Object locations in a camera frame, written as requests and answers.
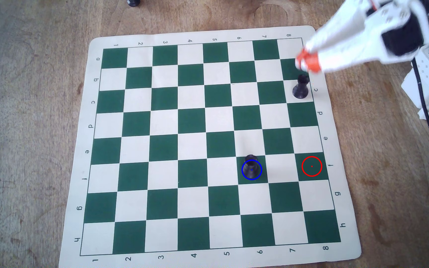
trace chess pawn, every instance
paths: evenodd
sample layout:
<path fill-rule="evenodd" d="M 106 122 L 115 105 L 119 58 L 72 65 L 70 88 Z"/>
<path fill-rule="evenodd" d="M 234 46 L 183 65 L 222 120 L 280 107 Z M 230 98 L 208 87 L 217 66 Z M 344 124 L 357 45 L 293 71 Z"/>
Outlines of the chess pawn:
<path fill-rule="evenodd" d="M 257 162 L 253 160 L 257 161 L 257 157 L 255 155 L 248 155 L 245 157 L 245 161 L 247 162 L 243 167 L 243 173 L 249 179 L 255 178 L 257 176 L 257 170 L 259 168 Z"/>

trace red circle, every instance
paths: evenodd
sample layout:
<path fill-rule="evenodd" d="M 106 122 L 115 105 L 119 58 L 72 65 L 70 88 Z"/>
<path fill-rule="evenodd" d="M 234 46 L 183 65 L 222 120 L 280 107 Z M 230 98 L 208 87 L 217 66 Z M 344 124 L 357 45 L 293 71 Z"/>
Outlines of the red circle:
<path fill-rule="evenodd" d="M 311 158 L 311 157 L 313 157 L 313 158 L 315 158 L 315 159 L 319 160 L 319 163 L 320 163 L 320 170 L 319 170 L 319 172 L 318 172 L 317 174 L 315 174 L 315 175 L 309 175 L 309 174 L 307 174 L 307 173 L 304 171 L 304 162 L 307 160 L 307 158 Z M 302 172 L 304 172 L 304 174 L 306 174 L 307 176 L 309 176 L 309 177 L 315 177 L 315 176 L 319 175 L 319 174 L 320 174 L 320 172 L 322 171 L 322 162 L 320 161 L 320 159 L 319 159 L 319 158 L 317 158 L 317 157 L 315 157 L 315 156 L 309 156 L 309 157 L 306 157 L 306 159 L 304 159 L 304 161 L 302 161 L 301 168 L 302 168 Z"/>

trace black chess piece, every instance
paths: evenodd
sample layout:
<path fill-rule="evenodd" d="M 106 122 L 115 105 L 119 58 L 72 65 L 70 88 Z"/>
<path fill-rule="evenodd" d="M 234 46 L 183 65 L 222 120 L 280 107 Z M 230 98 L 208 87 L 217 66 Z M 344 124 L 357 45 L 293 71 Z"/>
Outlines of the black chess piece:
<path fill-rule="evenodd" d="M 140 0 L 127 0 L 127 4 L 131 7 L 136 7 L 140 5 Z"/>
<path fill-rule="evenodd" d="M 307 83 L 309 82 L 309 77 L 305 74 L 300 74 L 297 77 L 297 85 L 292 89 L 292 94 L 297 99 L 304 99 L 309 94 L 309 89 L 307 89 Z"/>
<path fill-rule="evenodd" d="M 257 161 L 257 157 L 255 155 L 248 155 L 245 157 L 245 162 L 246 164 L 243 167 L 243 173 L 244 175 L 249 178 L 255 178 L 257 176 L 257 170 L 259 168 L 259 166 L 257 165 L 257 163 L 255 161 L 252 160 L 256 160 Z"/>

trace white square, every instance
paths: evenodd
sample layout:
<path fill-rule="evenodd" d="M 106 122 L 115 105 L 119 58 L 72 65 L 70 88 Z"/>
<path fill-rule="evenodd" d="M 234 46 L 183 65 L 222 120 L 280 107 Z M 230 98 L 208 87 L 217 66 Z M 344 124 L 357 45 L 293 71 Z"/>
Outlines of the white square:
<path fill-rule="evenodd" d="M 100 91 L 125 89 L 127 68 L 102 69 L 100 73 Z"/>
<path fill-rule="evenodd" d="M 302 39 L 277 39 L 277 49 L 279 50 L 279 58 L 295 59 L 301 53 L 303 48 Z"/>
<path fill-rule="evenodd" d="M 266 155 L 265 157 L 269 183 L 299 181 L 295 154 Z"/>
<path fill-rule="evenodd" d="M 263 104 L 259 106 L 259 111 L 263 129 L 288 128 L 291 126 L 287 103 Z"/>
<path fill-rule="evenodd" d="M 253 41 L 228 42 L 228 58 L 230 62 L 253 61 Z"/>
<path fill-rule="evenodd" d="M 205 86 L 179 86 L 178 109 L 195 109 L 205 107 Z"/>
<path fill-rule="evenodd" d="M 120 163 L 148 162 L 150 136 L 122 137 Z"/>
<path fill-rule="evenodd" d="M 276 245 L 308 243 L 304 212 L 272 213 Z"/>
<path fill-rule="evenodd" d="M 147 190 L 117 192 L 115 221 L 147 219 Z"/>
<path fill-rule="evenodd" d="M 81 255 L 112 254 L 115 222 L 84 224 Z"/>
<path fill-rule="evenodd" d="M 146 112 L 152 109 L 152 89 L 135 88 L 125 90 L 123 100 L 123 111 L 127 112 Z"/>
<path fill-rule="evenodd" d="M 208 217 L 208 187 L 178 188 L 178 218 Z"/>
<path fill-rule="evenodd" d="M 233 131 L 233 107 L 205 108 L 206 132 Z"/>
<path fill-rule="evenodd" d="M 238 185 L 239 212 L 241 215 L 271 213 L 269 184 L 253 183 Z"/>
<path fill-rule="evenodd" d="M 150 112 L 150 135 L 178 133 L 178 110 L 157 110 Z"/>
<path fill-rule="evenodd" d="M 178 46 L 178 65 L 202 64 L 202 63 L 203 63 L 203 44 Z"/>
<path fill-rule="evenodd" d="M 205 85 L 229 84 L 231 82 L 228 62 L 204 64 L 203 74 Z"/>
<path fill-rule="evenodd" d="M 231 84 L 231 100 L 233 106 L 259 105 L 257 83 Z"/>
<path fill-rule="evenodd" d="M 310 91 L 310 84 L 307 84 L 307 88 L 309 89 L 309 93 L 307 94 L 307 96 L 304 99 L 297 99 L 292 94 L 292 89 L 294 89 L 295 85 L 297 85 L 297 80 L 284 80 L 284 92 L 286 94 L 286 102 L 287 103 L 312 101 L 312 93 Z"/>
<path fill-rule="evenodd" d="M 210 221 L 210 248 L 242 247 L 241 215 L 214 216 Z"/>
<path fill-rule="evenodd" d="M 178 219 L 147 220 L 145 252 L 178 249 Z"/>
<path fill-rule="evenodd" d="M 291 127 L 291 137 L 296 154 L 322 152 L 318 126 Z"/>
<path fill-rule="evenodd" d="M 178 160 L 206 157 L 206 132 L 178 134 Z"/>
<path fill-rule="evenodd" d="M 282 81 L 281 60 L 254 61 L 256 81 Z"/>
<path fill-rule="evenodd" d="M 98 113 L 94 139 L 122 137 L 123 113 Z"/>
<path fill-rule="evenodd" d="M 127 68 L 151 67 L 153 60 L 153 47 L 128 48 Z"/>
<path fill-rule="evenodd" d="M 334 209 L 329 180 L 301 181 L 299 182 L 299 190 L 301 192 L 302 210 Z"/>
<path fill-rule="evenodd" d="M 236 157 L 208 158 L 206 160 L 208 186 L 227 186 L 238 184 Z"/>
<path fill-rule="evenodd" d="M 236 156 L 265 155 L 262 129 L 235 131 Z"/>
<path fill-rule="evenodd" d="M 152 67 L 152 88 L 178 86 L 178 65 Z"/>
<path fill-rule="evenodd" d="M 178 187 L 178 161 L 148 162 L 148 190 Z"/>
<path fill-rule="evenodd" d="M 92 165 L 89 174 L 89 193 L 117 192 L 119 164 Z"/>

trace green square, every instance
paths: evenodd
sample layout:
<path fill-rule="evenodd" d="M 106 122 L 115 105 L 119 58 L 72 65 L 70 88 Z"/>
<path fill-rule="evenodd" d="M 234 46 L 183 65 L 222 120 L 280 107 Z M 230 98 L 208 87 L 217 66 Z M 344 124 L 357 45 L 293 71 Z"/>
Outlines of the green square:
<path fill-rule="evenodd" d="M 126 68 L 128 48 L 109 48 L 102 53 L 102 69 Z"/>
<path fill-rule="evenodd" d="M 178 88 L 152 88 L 152 111 L 178 108 Z"/>
<path fill-rule="evenodd" d="M 91 165 L 115 164 L 120 161 L 122 138 L 94 139 Z"/>
<path fill-rule="evenodd" d="M 261 112 L 259 105 L 234 106 L 233 122 L 235 130 L 261 129 Z"/>
<path fill-rule="evenodd" d="M 178 135 L 150 136 L 149 161 L 178 159 Z"/>
<path fill-rule="evenodd" d="M 259 168 L 259 164 L 256 163 L 256 166 L 258 166 L 256 176 L 259 176 L 259 174 L 260 176 L 255 180 L 248 180 L 246 177 L 243 176 L 241 172 L 241 168 L 243 167 L 243 164 L 245 162 L 245 156 L 236 157 L 236 163 L 238 167 L 238 184 L 267 183 L 266 157 L 264 155 L 256 155 L 256 157 L 257 161 L 261 164 L 261 168 Z"/>
<path fill-rule="evenodd" d="M 206 131 L 205 109 L 178 110 L 178 133 L 196 133 Z"/>
<path fill-rule="evenodd" d="M 123 163 L 119 166 L 118 191 L 146 190 L 148 185 L 148 162 Z"/>
<path fill-rule="evenodd" d="M 205 107 L 231 106 L 231 85 L 206 85 Z"/>
<path fill-rule="evenodd" d="M 274 228 L 271 214 L 241 215 L 243 247 L 274 246 Z"/>
<path fill-rule="evenodd" d="M 295 163 L 297 166 L 297 176 L 299 177 L 299 181 L 329 179 L 329 176 L 327 174 L 327 165 L 325 164 L 324 153 L 295 154 Z M 302 168 L 304 168 L 304 172 L 306 172 L 306 174 L 311 176 L 307 176 L 302 171 Z"/>
<path fill-rule="evenodd" d="M 209 218 L 178 219 L 178 250 L 210 248 Z"/>
<path fill-rule="evenodd" d="M 112 254 L 145 252 L 145 225 L 146 221 L 116 222 Z"/>
<path fill-rule="evenodd" d="M 208 186 L 206 159 L 178 161 L 178 187 Z"/>
<path fill-rule="evenodd" d="M 270 183 L 269 194 L 273 213 L 302 211 L 299 182 Z"/>
<path fill-rule="evenodd" d="M 254 40 L 253 52 L 256 61 L 278 59 L 279 49 L 277 48 L 277 40 Z"/>
<path fill-rule="evenodd" d="M 335 210 L 304 211 L 304 219 L 309 244 L 340 242 Z"/>
<path fill-rule="evenodd" d="M 231 83 L 256 82 L 254 62 L 229 63 Z"/>
<path fill-rule="evenodd" d="M 179 86 L 194 86 L 204 83 L 203 64 L 178 65 Z"/>
<path fill-rule="evenodd" d="M 238 186 L 208 187 L 210 216 L 239 215 Z"/>
<path fill-rule="evenodd" d="M 266 155 L 292 154 L 291 130 L 289 128 L 263 129 Z"/>
<path fill-rule="evenodd" d="M 175 219 L 178 216 L 178 190 L 148 190 L 147 220 Z"/>
<path fill-rule="evenodd" d="M 259 104 L 285 103 L 286 94 L 282 81 L 258 82 Z"/>
<path fill-rule="evenodd" d="M 87 194 L 84 223 L 114 222 L 117 193 Z"/>
<path fill-rule="evenodd" d="M 318 125 L 314 102 L 288 103 L 289 122 L 291 127 Z"/>
<path fill-rule="evenodd" d="M 206 152 L 208 158 L 235 156 L 235 132 L 207 132 Z"/>
<path fill-rule="evenodd" d="M 284 80 L 297 80 L 300 74 L 309 75 L 295 67 L 295 59 L 281 59 L 282 77 Z"/>
<path fill-rule="evenodd" d="M 125 90 L 99 91 L 97 100 L 97 113 L 121 113 L 123 112 L 123 99 Z"/>
<path fill-rule="evenodd" d="M 178 46 L 153 47 L 153 66 L 178 64 Z"/>
<path fill-rule="evenodd" d="M 152 87 L 152 67 L 127 68 L 126 89 L 150 87 Z"/>
<path fill-rule="evenodd" d="M 223 63 L 228 62 L 228 43 L 204 43 L 203 44 L 203 62 Z"/>
<path fill-rule="evenodd" d="M 123 137 L 148 135 L 150 135 L 150 112 L 123 113 Z"/>

